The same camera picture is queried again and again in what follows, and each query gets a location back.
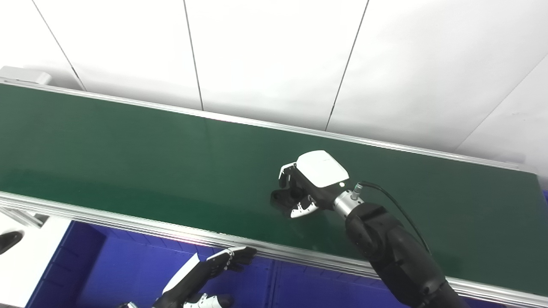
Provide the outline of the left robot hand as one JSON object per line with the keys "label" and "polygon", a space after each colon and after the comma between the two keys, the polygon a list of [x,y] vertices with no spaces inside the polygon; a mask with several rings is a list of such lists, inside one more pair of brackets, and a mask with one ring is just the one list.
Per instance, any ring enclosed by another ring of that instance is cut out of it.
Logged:
{"label": "left robot hand", "polygon": [[173,275],[153,308],[230,308],[234,297],[229,294],[201,293],[207,282],[229,270],[241,272],[250,265],[258,250],[253,247],[229,247],[203,261],[196,253]]}

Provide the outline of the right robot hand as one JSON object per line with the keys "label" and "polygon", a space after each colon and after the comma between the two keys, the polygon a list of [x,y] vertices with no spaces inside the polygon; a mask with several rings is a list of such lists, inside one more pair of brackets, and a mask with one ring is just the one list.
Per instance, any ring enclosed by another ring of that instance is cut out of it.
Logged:
{"label": "right robot hand", "polygon": [[346,169],[328,152],[310,151],[280,168],[279,189],[272,191],[271,203],[291,219],[318,210],[334,211],[349,178]]}

